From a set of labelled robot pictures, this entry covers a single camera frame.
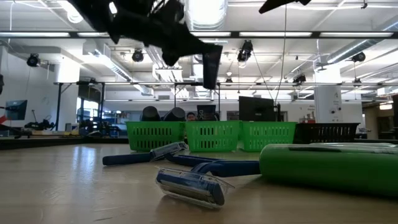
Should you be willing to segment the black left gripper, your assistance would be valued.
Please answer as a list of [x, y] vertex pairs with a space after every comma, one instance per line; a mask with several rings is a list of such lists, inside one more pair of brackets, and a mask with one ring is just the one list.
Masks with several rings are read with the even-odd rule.
[[[158, 44], [162, 38], [170, 39], [181, 26], [183, 3], [177, 0], [69, 0], [68, 1], [97, 32], [106, 32], [114, 43], [120, 37]], [[223, 47], [205, 43], [192, 35], [174, 36], [171, 46], [162, 49], [162, 59], [174, 66], [179, 56], [222, 53]]]

